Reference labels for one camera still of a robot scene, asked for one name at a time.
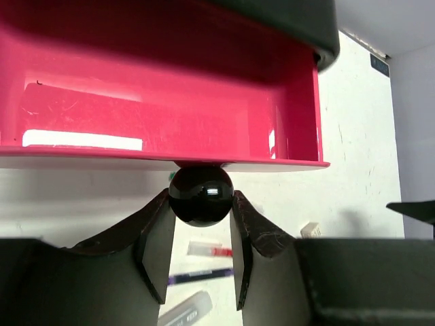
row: white eraser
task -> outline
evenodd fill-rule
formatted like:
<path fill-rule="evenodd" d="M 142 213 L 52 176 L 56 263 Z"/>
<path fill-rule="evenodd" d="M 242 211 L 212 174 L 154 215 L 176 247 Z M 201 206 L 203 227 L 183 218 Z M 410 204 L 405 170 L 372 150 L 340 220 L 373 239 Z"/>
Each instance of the white eraser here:
<path fill-rule="evenodd" d="M 320 225 L 315 222 L 310 222 L 301 229 L 300 235 L 303 238 L 317 238 L 321 236 Z"/>

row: red container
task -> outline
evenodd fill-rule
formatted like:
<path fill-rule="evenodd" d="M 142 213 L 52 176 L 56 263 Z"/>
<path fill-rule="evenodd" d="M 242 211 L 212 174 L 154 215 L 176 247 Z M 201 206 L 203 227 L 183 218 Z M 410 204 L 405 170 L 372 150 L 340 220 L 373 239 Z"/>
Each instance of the red container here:
<path fill-rule="evenodd" d="M 0 2 L 0 155 L 328 166 L 311 48 L 201 2 L 145 3 Z"/>

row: glossy black sphere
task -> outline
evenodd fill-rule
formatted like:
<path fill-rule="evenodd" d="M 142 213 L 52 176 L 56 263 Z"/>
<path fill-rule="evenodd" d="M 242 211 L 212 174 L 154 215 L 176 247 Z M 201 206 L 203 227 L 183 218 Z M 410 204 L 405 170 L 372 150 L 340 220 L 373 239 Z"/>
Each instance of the glossy black sphere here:
<path fill-rule="evenodd" d="M 223 220 L 233 196 L 230 177 L 217 167 L 182 168 L 169 186 L 169 204 L 174 213 L 187 224 L 199 227 Z"/>

